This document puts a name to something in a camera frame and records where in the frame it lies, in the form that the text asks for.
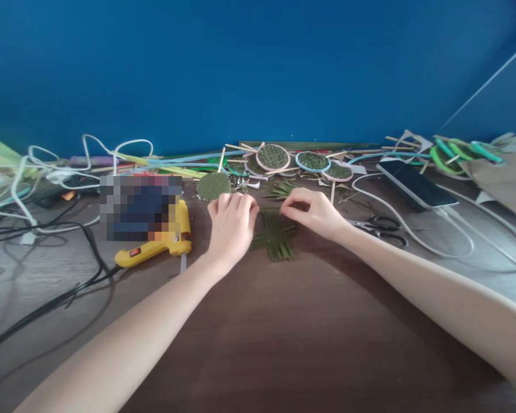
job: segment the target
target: scissors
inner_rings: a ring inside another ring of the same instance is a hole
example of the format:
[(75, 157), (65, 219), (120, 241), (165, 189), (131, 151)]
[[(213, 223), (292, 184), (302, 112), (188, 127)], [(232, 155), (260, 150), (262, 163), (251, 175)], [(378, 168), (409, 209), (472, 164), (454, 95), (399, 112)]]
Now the scissors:
[(369, 218), (367, 222), (353, 221), (349, 219), (347, 219), (346, 221), (348, 221), (354, 227), (363, 229), (364, 231), (368, 232), (369, 234), (375, 236), (378, 239), (392, 238), (398, 240), (400, 242), (400, 245), (397, 246), (398, 248), (407, 248), (407, 246), (409, 246), (409, 242), (406, 238), (392, 233), (393, 231), (401, 229), (400, 222), (393, 218), (381, 215), (374, 215), (371, 218)]

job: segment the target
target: round leaf craft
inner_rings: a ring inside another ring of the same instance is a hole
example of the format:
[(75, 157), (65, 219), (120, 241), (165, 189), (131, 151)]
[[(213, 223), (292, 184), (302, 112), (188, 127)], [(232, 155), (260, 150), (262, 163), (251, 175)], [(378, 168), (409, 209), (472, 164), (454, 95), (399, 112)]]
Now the round leaf craft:
[(268, 172), (286, 169), (291, 163), (289, 153), (279, 145), (263, 145), (256, 154), (258, 165)]
[(231, 191), (231, 182), (223, 172), (211, 172), (201, 178), (197, 185), (197, 195), (203, 201), (218, 199), (220, 194)]
[(337, 159), (331, 160), (331, 166), (325, 172), (321, 172), (326, 179), (333, 182), (349, 181), (354, 173), (350, 169), (350, 165)]
[(258, 165), (258, 162), (256, 161), (256, 154), (249, 153), (248, 155), (245, 155), (244, 158), (247, 160), (247, 162), (244, 164), (245, 169), (249, 171), (252, 175), (263, 177), (266, 176), (266, 170), (262, 168), (260, 165)]
[(324, 172), (331, 166), (331, 160), (316, 152), (300, 152), (296, 155), (296, 164), (309, 172)]

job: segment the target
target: white paper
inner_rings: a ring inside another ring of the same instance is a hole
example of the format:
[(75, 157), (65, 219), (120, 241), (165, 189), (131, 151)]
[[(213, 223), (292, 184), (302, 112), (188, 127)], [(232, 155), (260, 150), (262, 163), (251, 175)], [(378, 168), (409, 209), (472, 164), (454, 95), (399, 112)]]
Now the white paper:
[(351, 171), (355, 174), (367, 175), (367, 170), (361, 165), (348, 165)]

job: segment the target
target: blue ring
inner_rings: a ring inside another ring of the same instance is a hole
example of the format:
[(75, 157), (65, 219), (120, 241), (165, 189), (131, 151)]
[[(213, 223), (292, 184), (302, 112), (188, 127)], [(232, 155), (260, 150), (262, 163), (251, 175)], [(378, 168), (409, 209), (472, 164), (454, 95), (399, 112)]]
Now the blue ring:
[(300, 154), (303, 154), (303, 153), (316, 153), (316, 152), (310, 152), (310, 151), (306, 151), (306, 152), (299, 152), (296, 154), (296, 164), (298, 166), (300, 166), (303, 170), (306, 170), (308, 172), (315, 172), (315, 173), (319, 173), (319, 172), (325, 172), (327, 169), (329, 169), (331, 167), (331, 160), (329, 158), (327, 158), (327, 160), (329, 161), (329, 164), (327, 165), (327, 167), (323, 168), (323, 169), (310, 169), (308, 167), (305, 167), (304, 165), (302, 165), (300, 163), (300, 161), (298, 160), (298, 157), (300, 156)]

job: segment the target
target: smartphone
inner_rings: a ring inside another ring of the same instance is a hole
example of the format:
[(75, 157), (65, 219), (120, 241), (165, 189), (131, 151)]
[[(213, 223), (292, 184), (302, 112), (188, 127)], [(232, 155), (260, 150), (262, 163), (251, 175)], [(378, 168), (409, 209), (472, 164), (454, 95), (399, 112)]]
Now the smartphone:
[(459, 203), (457, 198), (438, 187), (404, 161), (399, 159), (381, 161), (377, 164), (377, 168), (422, 208), (432, 209)]

